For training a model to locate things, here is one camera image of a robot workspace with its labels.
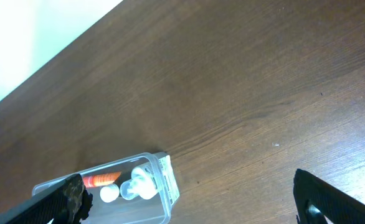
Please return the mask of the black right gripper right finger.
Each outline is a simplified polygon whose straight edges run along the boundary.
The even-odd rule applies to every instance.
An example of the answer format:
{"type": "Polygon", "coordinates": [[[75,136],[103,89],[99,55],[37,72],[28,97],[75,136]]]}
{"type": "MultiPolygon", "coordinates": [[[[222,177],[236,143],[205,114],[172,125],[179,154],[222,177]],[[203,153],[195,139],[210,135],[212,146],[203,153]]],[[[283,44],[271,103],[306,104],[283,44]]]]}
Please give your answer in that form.
{"type": "Polygon", "coordinates": [[[365,204],[317,176],[297,169],[293,182],[298,223],[365,223],[365,204]]]}

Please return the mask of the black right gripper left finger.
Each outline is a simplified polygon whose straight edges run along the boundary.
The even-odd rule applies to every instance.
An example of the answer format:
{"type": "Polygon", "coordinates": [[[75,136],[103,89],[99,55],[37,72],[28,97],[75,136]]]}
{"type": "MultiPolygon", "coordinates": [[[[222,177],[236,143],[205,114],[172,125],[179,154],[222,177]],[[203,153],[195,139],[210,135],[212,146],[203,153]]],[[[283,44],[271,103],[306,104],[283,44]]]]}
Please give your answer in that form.
{"type": "Polygon", "coordinates": [[[77,224],[93,204],[80,174],[73,174],[0,214],[0,224],[77,224]]]}

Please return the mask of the orange tablet tube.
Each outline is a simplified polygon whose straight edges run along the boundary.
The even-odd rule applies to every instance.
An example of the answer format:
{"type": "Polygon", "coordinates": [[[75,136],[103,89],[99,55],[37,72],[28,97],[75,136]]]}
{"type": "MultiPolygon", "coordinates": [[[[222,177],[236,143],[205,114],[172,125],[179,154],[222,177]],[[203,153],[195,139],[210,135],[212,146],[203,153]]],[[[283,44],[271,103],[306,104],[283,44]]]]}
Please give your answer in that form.
{"type": "Polygon", "coordinates": [[[83,183],[86,188],[103,187],[114,183],[122,172],[111,172],[106,174],[90,175],[82,177],[83,183]]]}

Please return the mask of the white spray bottle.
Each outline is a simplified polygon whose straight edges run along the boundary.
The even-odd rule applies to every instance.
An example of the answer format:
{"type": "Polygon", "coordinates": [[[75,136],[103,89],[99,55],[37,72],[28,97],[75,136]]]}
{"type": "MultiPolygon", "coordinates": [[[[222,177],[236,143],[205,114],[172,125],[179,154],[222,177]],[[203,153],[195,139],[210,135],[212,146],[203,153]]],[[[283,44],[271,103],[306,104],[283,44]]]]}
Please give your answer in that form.
{"type": "Polygon", "coordinates": [[[131,171],[131,179],[120,186],[120,195],[125,200],[133,200],[140,196],[144,200],[153,198],[158,193],[155,177],[149,165],[135,167],[131,171]]]}

